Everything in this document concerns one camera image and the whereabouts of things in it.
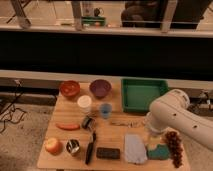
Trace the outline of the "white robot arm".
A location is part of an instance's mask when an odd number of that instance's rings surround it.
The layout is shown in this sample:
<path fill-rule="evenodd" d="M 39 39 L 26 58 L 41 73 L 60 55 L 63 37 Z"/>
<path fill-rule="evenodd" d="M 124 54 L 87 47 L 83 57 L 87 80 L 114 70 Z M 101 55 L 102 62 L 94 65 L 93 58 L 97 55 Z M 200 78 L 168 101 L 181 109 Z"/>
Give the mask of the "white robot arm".
<path fill-rule="evenodd" d="M 213 151 L 213 121 L 188 111 L 189 105 L 184 91 L 170 90 L 151 102 L 145 126 L 154 135 L 163 134 L 171 127 Z"/>

